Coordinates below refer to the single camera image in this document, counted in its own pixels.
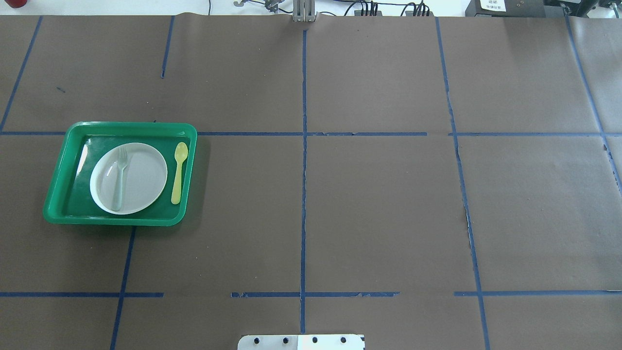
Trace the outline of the aluminium frame post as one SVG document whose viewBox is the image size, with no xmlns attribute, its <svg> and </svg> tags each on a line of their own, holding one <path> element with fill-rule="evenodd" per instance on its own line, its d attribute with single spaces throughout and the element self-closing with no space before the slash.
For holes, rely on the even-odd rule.
<svg viewBox="0 0 622 350">
<path fill-rule="evenodd" d="M 293 0 L 293 22 L 315 22 L 315 0 Z"/>
</svg>

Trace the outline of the white round plate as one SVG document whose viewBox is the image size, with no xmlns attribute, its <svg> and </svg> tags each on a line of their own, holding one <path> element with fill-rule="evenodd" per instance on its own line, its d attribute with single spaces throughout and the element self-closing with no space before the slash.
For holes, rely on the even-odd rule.
<svg viewBox="0 0 622 350">
<path fill-rule="evenodd" d="M 129 164 L 124 172 L 123 206 L 111 210 L 117 179 L 118 149 L 126 146 Z M 168 166 L 162 153 L 142 142 L 129 142 L 109 150 L 96 162 L 89 182 L 95 204 L 113 215 L 140 212 L 153 204 L 162 194 L 168 180 Z"/>
</svg>

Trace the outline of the yellow plastic spoon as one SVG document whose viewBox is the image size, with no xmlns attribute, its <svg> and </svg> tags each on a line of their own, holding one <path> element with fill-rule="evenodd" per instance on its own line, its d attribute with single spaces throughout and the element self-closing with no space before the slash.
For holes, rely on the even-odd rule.
<svg viewBox="0 0 622 350">
<path fill-rule="evenodd" d="M 173 180 L 173 191 L 171 193 L 171 203 L 178 205 L 181 202 L 182 183 L 183 183 L 183 165 L 189 155 L 189 149 L 185 142 L 180 142 L 174 151 L 175 174 Z"/>
</svg>

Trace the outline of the black box with label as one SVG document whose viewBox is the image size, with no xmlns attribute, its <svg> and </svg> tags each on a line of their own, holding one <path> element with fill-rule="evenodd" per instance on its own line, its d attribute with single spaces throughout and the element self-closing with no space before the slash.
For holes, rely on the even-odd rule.
<svg viewBox="0 0 622 350">
<path fill-rule="evenodd" d="M 470 0 L 466 17 L 545 18 L 542 0 Z"/>
</svg>

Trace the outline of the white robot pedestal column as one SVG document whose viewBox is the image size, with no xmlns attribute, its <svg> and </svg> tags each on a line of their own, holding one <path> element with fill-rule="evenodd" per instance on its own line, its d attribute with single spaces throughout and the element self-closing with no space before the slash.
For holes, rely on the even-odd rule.
<svg viewBox="0 0 622 350">
<path fill-rule="evenodd" d="M 278 334 L 247 335 L 238 341 L 238 350 L 364 350 L 359 334 Z"/>
</svg>

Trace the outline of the pale grey plastic fork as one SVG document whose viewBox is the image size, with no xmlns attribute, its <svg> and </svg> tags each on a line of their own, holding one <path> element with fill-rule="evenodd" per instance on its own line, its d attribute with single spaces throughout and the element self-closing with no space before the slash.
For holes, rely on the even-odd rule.
<svg viewBox="0 0 622 350">
<path fill-rule="evenodd" d="M 119 212 L 123 206 L 123 196 L 124 196 L 124 184 L 125 184 L 125 175 L 124 172 L 129 164 L 129 155 L 127 152 L 126 146 L 121 146 L 118 149 L 118 159 L 116 162 L 116 166 L 118 169 L 116 184 L 115 184 L 115 193 L 113 195 L 113 202 L 111 210 L 113 212 Z"/>
</svg>

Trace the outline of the green plastic tray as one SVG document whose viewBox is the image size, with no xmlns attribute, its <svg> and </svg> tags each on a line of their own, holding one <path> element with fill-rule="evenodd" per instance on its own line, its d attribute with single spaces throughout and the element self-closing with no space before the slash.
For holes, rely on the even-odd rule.
<svg viewBox="0 0 622 350">
<path fill-rule="evenodd" d="M 43 208 L 54 224 L 170 227 L 188 206 L 198 133 L 185 122 L 78 122 Z"/>
</svg>

